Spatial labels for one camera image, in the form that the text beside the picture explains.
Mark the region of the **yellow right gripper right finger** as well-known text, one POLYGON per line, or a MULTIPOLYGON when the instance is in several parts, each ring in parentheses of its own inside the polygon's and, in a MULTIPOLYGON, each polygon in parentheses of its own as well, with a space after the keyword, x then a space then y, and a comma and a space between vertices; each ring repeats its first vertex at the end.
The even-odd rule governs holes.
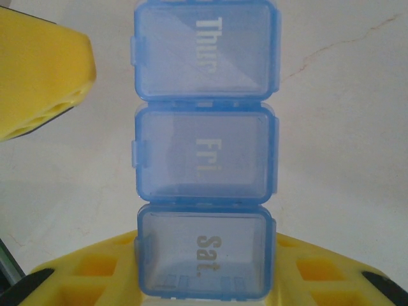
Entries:
POLYGON ((267 305, 407 305, 407 291, 380 270, 277 234, 267 305))

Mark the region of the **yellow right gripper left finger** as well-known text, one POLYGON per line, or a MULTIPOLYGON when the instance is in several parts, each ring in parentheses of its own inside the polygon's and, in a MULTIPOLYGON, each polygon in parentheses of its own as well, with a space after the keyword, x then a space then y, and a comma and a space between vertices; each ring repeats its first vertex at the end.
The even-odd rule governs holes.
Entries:
POLYGON ((1 305, 141 305, 136 231, 34 268, 1 295, 1 305))

